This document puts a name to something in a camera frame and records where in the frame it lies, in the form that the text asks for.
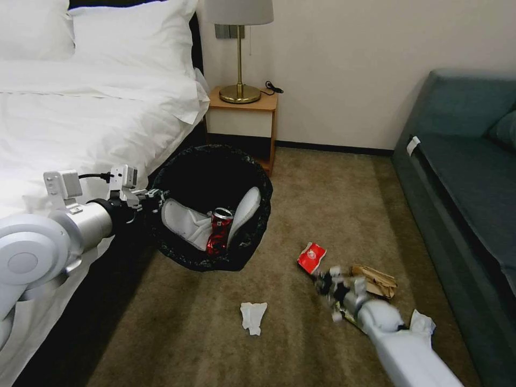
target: white bedsheet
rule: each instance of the white bedsheet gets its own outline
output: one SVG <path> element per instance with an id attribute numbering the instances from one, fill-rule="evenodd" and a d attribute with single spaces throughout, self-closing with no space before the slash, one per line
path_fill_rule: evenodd
<path id="1" fill-rule="evenodd" d="M 0 62 L 0 218 L 46 214 L 50 203 L 42 174 L 48 170 L 93 173 L 127 163 L 138 168 L 138 187 L 144 188 L 146 176 L 202 119 L 208 101 L 199 82 L 170 73 Z M 108 191 L 101 180 L 81 184 L 80 202 Z M 99 256 L 107 246 L 105 240 Z M 11 337 L 0 351 L 1 386 L 14 382 L 96 258 L 85 259 L 54 296 L 16 305 Z"/>

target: trash can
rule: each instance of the trash can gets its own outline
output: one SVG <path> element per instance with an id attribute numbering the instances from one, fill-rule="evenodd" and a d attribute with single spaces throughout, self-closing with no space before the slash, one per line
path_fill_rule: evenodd
<path id="1" fill-rule="evenodd" d="M 220 255 L 209 256 L 170 231 L 160 213 L 146 214 L 146 226 L 161 253 L 188 269 L 241 270 L 258 247 L 270 215 L 273 186 L 259 163 L 226 145 L 191 147 L 170 160 L 153 184 L 153 188 L 169 191 L 168 197 L 203 214 L 217 207 L 235 211 L 252 187 L 260 191 L 260 205 Z"/>

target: nightstand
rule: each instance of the nightstand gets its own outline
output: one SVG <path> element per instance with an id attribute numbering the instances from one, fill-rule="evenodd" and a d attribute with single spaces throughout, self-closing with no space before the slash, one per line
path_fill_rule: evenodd
<path id="1" fill-rule="evenodd" d="M 206 114 L 208 141 L 241 149 L 258 161 L 268 176 L 273 173 L 278 94 L 263 94 L 250 104 L 230 104 L 219 98 L 220 87 L 210 93 Z"/>

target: red snack wrapper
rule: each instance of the red snack wrapper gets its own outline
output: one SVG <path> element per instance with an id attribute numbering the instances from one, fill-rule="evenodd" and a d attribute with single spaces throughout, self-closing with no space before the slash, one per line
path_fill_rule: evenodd
<path id="1" fill-rule="evenodd" d="M 308 242 L 306 248 L 299 255 L 297 263 L 299 263 L 299 265 L 305 269 L 308 274 L 313 274 L 313 272 L 319 267 L 321 260 L 325 255 L 325 249 L 315 243 Z"/>

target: power cord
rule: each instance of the power cord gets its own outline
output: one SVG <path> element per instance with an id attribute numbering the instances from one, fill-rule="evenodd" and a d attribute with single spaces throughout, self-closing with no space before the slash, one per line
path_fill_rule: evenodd
<path id="1" fill-rule="evenodd" d="M 105 180 L 106 183 L 109 184 L 109 180 L 112 177 L 114 177 L 114 176 L 111 175 L 110 172 L 106 172 L 106 173 L 103 173 L 103 174 L 84 174 L 84 175 L 79 175 L 79 179 L 86 178 L 86 177 L 100 177 L 102 180 Z"/>
<path id="2" fill-rule="evenodd" d="M 263 91 L 263 90 L 260 90 L 262 93 L 264 93 L 265 95 L 274 95 L 274 93 L 278 93 L 278 94 L 283 94 L 283 90 L 280 89 L 280 88 L 277 88 L 273 85 L 273 83 L 271 81 L 267 81 L 265 83 L 265 87 L 268 89 L 268 90 L 271 90 L 272 93 L 267 93 L 266 91 Z"/>

